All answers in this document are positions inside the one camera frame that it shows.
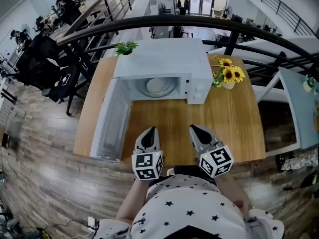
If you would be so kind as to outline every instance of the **microwave door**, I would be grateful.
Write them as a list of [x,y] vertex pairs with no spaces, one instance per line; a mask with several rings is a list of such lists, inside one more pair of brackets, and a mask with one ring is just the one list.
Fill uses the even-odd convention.
[[122,80],[112,79],[96,125],[90,157],[120,160],[131,111],[131,98]]

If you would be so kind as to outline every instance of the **yellow flower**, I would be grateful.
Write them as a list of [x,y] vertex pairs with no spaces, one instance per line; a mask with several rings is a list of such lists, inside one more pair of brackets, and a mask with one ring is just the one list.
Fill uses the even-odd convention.
[[235,74],[233,73],[231,66],[226,66],[223,70],[224,82],[232,83],[235,81]]
[[228,58],[222,58],[221,60],[219,60],[219,64],[222,67],[226,67],[226,66],[232,66],[233,65],[233,61],[231,61]]
[[235,75],[235,78],[234,78],[235,82],[243,81],[243,78],[246,77],[243,70],[241,70],[241,68],[239,66],[232,67],[232,71]]

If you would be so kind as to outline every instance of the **flower pot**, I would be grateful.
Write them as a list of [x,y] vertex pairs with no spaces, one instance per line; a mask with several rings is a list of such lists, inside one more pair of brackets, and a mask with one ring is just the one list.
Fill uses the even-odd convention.
[[236,82],[232,82],[232,83],[226,83],[226,82],[222,82],[220,85],[228,90],[232,90],[235,86]]
[[305,81],[305,82],[303,83],[303,87],[304,87],[304,89],[305,89],[308,93],[310,93],[310,91],[312,90],[312,87],[310,87],[310,86],[308,85],[308,82],[307,82],[307,81]]
[[131,53],[132,53],[132,50],[129,50],[129,51],[123,53],[123,55],[126,56],[126,55],[130,55]]

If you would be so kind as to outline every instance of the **microwave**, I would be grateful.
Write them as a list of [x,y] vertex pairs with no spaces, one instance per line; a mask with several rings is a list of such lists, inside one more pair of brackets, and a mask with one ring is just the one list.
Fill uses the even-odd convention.
[[201,39],[137,41],[130,55],[120,56],[95,129],[90,156],[120,161],[131,102],[186,99],[203,104],[213,75]]

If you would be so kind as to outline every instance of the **small potted plant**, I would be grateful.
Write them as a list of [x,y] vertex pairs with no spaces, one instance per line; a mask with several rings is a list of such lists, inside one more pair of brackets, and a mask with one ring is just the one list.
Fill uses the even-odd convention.
[[127,42],[127,43],[120,43],[116,46],[116,53],[118,56],[120,55],[129,55],[132,53],[133,49],[138,46],[135,42]]
[[235,83],[240,83],[245,78],[243,70],[233,65],[233,61],[227,58],[218,59],[217,56],[214,57],[220,66],[218,72],[213,72],[214,75],[214,87],[224,87],[226,89],[233,89]]
[[315,79],[313,77],[310,77],[308,74],[306,75],[306,80],[303,83],[304,89],[310,93],[311,90],[313,90],[315,86]]

